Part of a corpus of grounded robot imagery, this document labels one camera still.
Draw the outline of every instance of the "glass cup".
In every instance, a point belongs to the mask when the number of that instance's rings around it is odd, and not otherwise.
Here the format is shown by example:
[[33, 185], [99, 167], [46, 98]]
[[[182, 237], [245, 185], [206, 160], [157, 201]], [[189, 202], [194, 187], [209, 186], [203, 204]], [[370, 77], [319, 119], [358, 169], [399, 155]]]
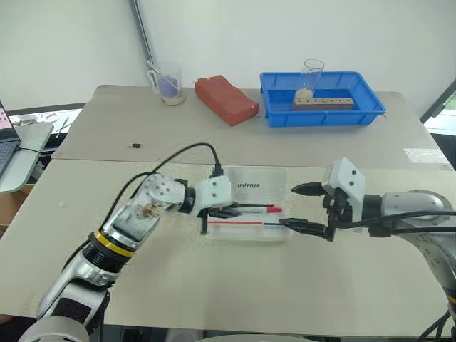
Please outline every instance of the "glass cup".
[[159, 68], [153, 66], [147, 76], [152, 89], [166, 105], [180, 105], [185, 101], [182, 89], [182, 69], [176, 63], [162, 62]]
[[306, 59], [299, 75], [298, 85], [294, 100], [306, 100], [313, 98], [314, 91], [320, 80], [325, 63], [319, 59]]

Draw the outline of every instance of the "yellow ring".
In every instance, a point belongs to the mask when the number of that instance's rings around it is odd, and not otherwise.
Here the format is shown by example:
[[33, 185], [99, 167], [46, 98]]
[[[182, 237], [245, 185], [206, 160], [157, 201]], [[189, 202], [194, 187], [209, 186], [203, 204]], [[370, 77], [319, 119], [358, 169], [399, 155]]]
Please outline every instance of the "yellow ring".
[[111, 251], [113, 251], [117, 254], [123, 255], [124, 257], [131, 258], [133, 256], [133, 254], [135, 253], [135, 252], [127, 251], [126, 249], [115, 245], [114, 243], [112, 243], [111, 241], [106, 239], [99, 231], [94, 232], [93, 235], [98, 240], [98, 242], [100, 242], [104, 247], [106, 247], [107, 249], [110, 249]]

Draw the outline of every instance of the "blue plastic tray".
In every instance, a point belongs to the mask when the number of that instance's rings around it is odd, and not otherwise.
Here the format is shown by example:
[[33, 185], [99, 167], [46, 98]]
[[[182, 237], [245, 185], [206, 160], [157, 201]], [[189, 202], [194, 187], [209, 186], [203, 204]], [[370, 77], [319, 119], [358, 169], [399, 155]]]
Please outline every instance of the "blue plastic tray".
[[300, 73], [262, 73], [261, 93], [269, 126], [369, 125], [385, 107], [364, 80], [353, 71], [325, 72], [314, 98], [352, 98], [351, 110], [291, 110]]

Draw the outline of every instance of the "red sponge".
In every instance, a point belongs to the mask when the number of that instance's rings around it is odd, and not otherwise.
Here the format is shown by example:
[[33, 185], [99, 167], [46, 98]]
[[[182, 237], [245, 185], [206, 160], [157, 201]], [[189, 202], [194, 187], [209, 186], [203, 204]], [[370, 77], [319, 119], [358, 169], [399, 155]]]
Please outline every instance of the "red sponge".
[[258, 113], [258, 103], [250, 100], [222, 75], [200, 78], [195, 84], [197, 96], [230, 126]]

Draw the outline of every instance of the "laptop screen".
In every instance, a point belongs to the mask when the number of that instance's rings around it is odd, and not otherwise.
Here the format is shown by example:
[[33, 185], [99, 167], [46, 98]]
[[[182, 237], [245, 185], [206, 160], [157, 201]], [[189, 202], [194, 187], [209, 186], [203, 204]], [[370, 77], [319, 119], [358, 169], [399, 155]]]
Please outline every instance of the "laptop screen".
[[5, 139], [18, 140], [19, 137], [0, 103], [0, 140]]

